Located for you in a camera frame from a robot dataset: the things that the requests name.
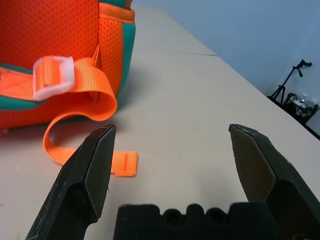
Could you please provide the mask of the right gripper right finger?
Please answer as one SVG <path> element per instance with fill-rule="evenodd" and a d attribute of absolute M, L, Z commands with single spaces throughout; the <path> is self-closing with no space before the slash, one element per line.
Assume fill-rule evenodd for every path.
<path fill-rule="evenodd" d="M 320 238 L 320 202 L 298 171 L 255 129 L 231 124 L 237 174 L 249 202 L 263 202 L 292 240 Z"/>

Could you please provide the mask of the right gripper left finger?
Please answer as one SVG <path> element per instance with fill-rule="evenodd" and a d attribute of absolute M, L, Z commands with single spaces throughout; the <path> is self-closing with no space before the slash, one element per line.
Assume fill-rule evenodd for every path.
<path fill-rule="evenodd" d="M 102 215 L 116 126 L 98 128 L 62 166 L 30 228 L 28 240 L 82 240 Z"/>

